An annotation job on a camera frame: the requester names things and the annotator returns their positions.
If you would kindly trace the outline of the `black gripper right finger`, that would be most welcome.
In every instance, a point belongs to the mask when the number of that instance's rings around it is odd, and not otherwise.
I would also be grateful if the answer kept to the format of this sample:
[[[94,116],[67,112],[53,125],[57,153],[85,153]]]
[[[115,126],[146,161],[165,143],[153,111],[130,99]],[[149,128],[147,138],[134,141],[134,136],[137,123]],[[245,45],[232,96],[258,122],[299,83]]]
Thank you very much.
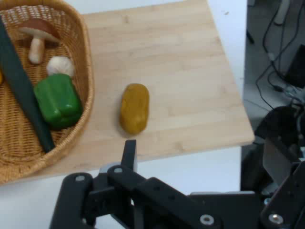
[[[305,163],[297,164],[260,214],[265,229],[305,227]]]

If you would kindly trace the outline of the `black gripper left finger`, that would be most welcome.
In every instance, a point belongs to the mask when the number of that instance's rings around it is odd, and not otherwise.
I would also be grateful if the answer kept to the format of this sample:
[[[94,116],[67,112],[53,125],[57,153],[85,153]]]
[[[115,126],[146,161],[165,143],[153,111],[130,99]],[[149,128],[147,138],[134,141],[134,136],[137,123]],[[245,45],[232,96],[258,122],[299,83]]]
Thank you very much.
[[[134,171],[136,141],[127,140],[122,161],[93,177],[74,173],[62,181],[52,229],[92,229],[110,215],[127,229],[219,229],[221,218],[157,178]]]

